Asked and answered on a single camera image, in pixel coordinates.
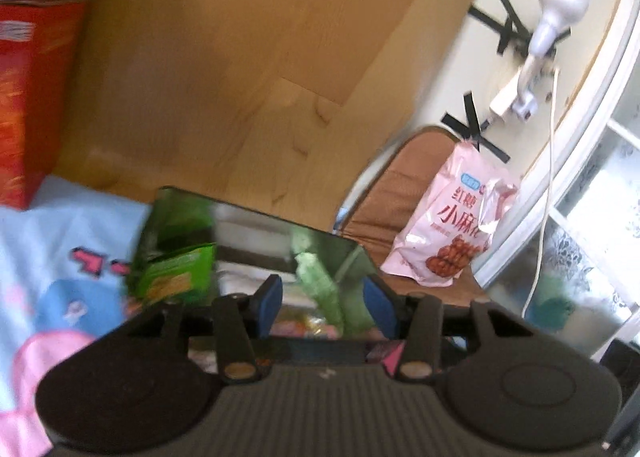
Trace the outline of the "light green snack packet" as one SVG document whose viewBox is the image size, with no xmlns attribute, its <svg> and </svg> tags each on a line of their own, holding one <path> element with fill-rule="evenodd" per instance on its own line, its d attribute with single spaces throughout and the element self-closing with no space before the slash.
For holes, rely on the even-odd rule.
<svg viewBox="0 0 640 457">
<path fill-rule="evenodd" d="M 295 255 L 296 278 L 303 292 L 314 303 L 342 337 L 347 331 L 347 313 L 340 288 L 326 266 L 314 252 L 300 252 Z"/>
</svg>

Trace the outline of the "green pea snack packet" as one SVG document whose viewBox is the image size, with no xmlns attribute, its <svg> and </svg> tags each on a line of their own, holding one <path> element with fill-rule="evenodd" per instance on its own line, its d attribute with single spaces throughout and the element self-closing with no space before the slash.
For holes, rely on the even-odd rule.
<svg viewBox="0 0 640 457">
<path fill-rule="evenodd" d="M 139 253 L 126 277 L 128 295 L 144 305 L 172 300 L 201 302 L 212 287 L 216 255 L 215 243 L 200 243 L 154 257 Z"/>
</svg>

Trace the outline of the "pink twisted-dough snack bag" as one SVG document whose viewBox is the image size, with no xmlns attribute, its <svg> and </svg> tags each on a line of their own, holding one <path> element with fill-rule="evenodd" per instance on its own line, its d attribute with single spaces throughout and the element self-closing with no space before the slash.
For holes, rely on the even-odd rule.
<svg viewBox="0 0 640 457">
<path fill-rule="evenodd" d="M 423 287 L 449 287 L 490 247 L 518 180 L 461 142 L 437 172 L 381 265 Z"/>
</svg>

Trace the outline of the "black printed tin box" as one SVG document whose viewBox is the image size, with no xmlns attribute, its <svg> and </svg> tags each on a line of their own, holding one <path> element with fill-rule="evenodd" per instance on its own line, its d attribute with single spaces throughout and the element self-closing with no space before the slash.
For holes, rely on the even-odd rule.
<svg viewBox="0 0 640 457">
<path fill-rule="evenodd" d="M 200 243 L 215 243 L 216 263 L 209 296 L 192 304 L 231 293 L 250 295 L 269 275 L 277 274 L 285 307 L 317 318 L 340 336 L 299 286 L 295 255 L 308 251 L 318 255 L 341 290 L 347 313 L 343 337 L 361 337 L 374 326 L 362 287 L 364 277 L 376 268 L 356 241 L 177 187 L 157 191 L 131 262 L 139 253 L 154 257 Z"/>
</svg>

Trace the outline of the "brown seat cushion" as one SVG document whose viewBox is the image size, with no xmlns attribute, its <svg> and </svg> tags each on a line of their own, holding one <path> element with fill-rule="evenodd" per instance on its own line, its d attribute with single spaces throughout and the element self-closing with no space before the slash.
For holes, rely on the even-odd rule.
<svg viewBox="0 0 640 457">
<path fill-rule="evenodd" d="M 426 126 L 401 144 L 347 212 L 338 235 L 357 241 L 375 265 L 390 253 L 458 140 L 443 128 Z"/>
</svg>

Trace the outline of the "wooden headboard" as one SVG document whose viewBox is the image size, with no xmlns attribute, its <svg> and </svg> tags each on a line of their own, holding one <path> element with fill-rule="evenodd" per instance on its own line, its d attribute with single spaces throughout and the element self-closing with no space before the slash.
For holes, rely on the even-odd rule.
<svg viewBox="0 0 640 457">
<path fill-rule="evenodd" d="M 473 0 L 92 0 L 55 172 L 329 229 Z"/>
</svg>

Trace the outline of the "red gift bag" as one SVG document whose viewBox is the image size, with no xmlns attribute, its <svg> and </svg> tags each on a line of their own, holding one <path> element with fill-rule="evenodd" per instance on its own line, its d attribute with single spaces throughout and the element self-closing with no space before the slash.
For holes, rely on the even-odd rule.
<svg viewBox="0 0 640 457">
<path fill-rule="evenodd" d="M 25 210 L 61 149 L 85 0 L 1 5 L 1 203 Z"/>
</svg>

